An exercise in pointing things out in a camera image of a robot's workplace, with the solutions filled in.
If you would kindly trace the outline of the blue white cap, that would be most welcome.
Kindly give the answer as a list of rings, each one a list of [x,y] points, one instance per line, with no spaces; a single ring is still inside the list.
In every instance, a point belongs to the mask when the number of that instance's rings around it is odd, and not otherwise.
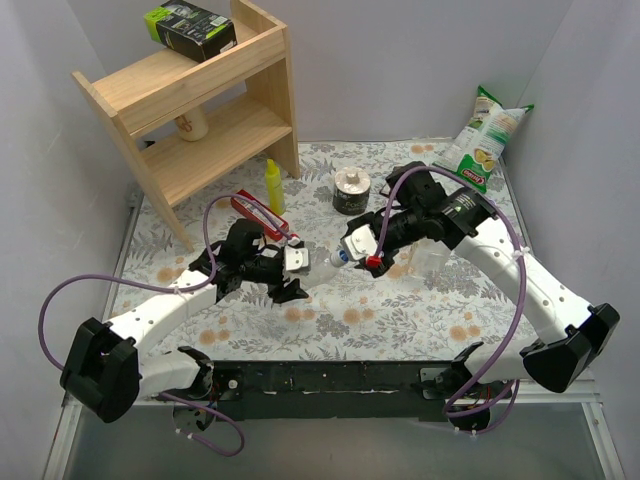
[[[349,262],[349,257],[344,250],[338,250],[330,255],[329,262],[331,266],[341,268]]]

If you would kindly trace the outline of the clear bottle with label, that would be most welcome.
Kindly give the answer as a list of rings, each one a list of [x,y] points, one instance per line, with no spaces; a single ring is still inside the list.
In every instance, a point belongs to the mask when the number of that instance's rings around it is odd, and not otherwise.
[[[408,273],[416,278],[439,272],[449,260],[451,250],[442,242],[422,239],[411,246]]]

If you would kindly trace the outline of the clear plastic bottle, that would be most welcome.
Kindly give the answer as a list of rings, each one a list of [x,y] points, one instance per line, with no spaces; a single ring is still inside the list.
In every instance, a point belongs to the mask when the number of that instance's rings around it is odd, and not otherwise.
[[[327,284],[339,273],[342,267],[335,268],[329,262],[329,257],[333,252],[317,250],[313,253],[309,271],[300,277],[300,283],[304,290]]]

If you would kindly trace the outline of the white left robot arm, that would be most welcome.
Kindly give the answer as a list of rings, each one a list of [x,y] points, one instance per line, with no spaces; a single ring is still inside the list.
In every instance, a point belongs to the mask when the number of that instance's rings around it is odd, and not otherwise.
[[[151,357],[150,351],[190,316],[217,304],[243,283],[263,284],[275,304],[306,298],[297,273],[309,266],[303,241],[291,236],[263,245],[262,227],[236,221],[169,286],[131,311],[78,328],[62,369],[61,387],[101,420],[111,423],[144,397],[164,392],[188,400],[210,396],[213,363],[193,347]]]

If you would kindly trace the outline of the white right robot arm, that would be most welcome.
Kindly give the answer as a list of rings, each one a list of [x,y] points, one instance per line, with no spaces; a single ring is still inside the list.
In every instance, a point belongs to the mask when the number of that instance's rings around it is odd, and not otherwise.
[[[564,392],[601,354],[620,321],[608,303],[593,305],[573,293],[521,244],[514,227],[485,194],[461,183],[453,193],[434,179],[438,168],[412,162],[387,176],[387,205],[347,224],[346,258],[373,277],[384,275],[400,249],[422,239],[445,246],[478,268],[513,302],[516,319],[535,331],[512,340],[511,325],[495,347],[476,343],[434,380],[464,392],[477,384],[529,379]]]

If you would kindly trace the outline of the yellow spray bottle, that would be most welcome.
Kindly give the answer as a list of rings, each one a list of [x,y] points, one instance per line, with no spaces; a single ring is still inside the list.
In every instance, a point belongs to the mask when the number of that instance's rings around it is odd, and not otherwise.
[[[265,182],[269,197],[270,209],[277,215],[286,211],[281,172],[276,162],[268,158],[265,171]]]

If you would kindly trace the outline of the brown snack packet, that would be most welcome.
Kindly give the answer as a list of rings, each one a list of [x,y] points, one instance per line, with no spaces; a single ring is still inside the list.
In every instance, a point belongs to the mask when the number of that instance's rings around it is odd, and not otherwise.
[[[386,182],[379,190],[379,194],[385,198],[388,198],[392,188],[393,186],[389,182]]]

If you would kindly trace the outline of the red white box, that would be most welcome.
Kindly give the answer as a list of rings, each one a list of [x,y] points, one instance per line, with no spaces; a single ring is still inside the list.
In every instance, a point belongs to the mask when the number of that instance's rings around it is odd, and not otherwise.
[[[289,224],[283,217],[244,189],[232,197],[231,205],[243,217],[261,225],[265,235],[271,240],[280,241],[285,233],[289,233]]]

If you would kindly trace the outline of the floral table mat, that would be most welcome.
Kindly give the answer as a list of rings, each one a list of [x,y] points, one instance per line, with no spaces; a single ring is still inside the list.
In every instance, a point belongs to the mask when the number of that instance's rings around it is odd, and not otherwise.
[[[386,203],[379,190],[393,167],[433,162],[444,139],[405,142],[303,143],[301,176],[285,178],[286,220],[311,255],[332,251],[346,218],[332,205],[333,177],[358,166],[372,181],[368,206]],[[229,197],[241,189],[267,196],[266,158],[257,155],[181,203],[177,216],[194,249],[169,232],[148,201],[142,201],[124,248],[122,275],[112,312],[121,315],[150,297],[156,285],[174,281],[204,248],[225,237],[237,213]],[[275,305],[266,288],[244,284],[215,306],[189,317],[156,347],[165,353],[192,346],[215,360],[449,360],[469,344],[499,343],[514,305],[475,266],[451,257],[437,273],[408,273],[410,249],[380,278],[351,267],[304,300]]]

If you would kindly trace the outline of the green chips bag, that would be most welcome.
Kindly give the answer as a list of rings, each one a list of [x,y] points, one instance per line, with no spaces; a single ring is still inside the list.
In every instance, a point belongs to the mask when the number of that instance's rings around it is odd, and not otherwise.
[[[504,149],[521,121],[533,109],[533,104],[505,108],[479,85],[469,121],[434,164],[486,193]]]

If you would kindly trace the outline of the beige cup on shelf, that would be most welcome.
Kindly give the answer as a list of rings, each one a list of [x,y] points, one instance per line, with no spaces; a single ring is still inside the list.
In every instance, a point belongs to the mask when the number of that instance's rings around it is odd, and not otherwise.
[[[199,105],[174,119],[178,135],[182,140],[196,142],[209,132],[209,124],[204,108]]]

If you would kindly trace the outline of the wooden shelf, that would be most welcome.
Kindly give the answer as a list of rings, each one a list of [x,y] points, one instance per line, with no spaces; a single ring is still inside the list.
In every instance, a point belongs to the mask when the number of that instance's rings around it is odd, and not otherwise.
[[[203,63],[163,49],[102,79],[73,80],[174,238],[194,249],[175,207],[255,155],[266,152],[300,176],[288,26],[250,1],[233,1],[238,43]],[[245,93],[212,110],[203,139],[172,134],[141,149],[144,135],[230,88]]]

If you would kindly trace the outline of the black green box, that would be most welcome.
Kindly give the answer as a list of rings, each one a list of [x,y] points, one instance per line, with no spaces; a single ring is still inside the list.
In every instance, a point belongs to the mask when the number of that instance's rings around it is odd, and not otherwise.
[[[238,44],[230,18],[187,1],[167,1],[143,19],[155,42],[198,63]]]

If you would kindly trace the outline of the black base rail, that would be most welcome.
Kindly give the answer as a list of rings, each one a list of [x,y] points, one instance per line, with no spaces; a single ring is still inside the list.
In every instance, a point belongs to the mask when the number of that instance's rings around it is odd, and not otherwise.
[[[180,398],[236,421],[421,418],[439,421],[446,399],[472,375],[438,361],[220,361]]]

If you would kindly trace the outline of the aluminium frame rail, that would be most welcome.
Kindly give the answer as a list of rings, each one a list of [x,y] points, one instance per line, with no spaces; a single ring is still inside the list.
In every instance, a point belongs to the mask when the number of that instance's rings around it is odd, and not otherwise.
[[[516,396],[517,403],[551,404],[551,403],[598,403],[601,394],[589,369],[583,372],[564,393],[553,393],[540,385],[522,380]]]

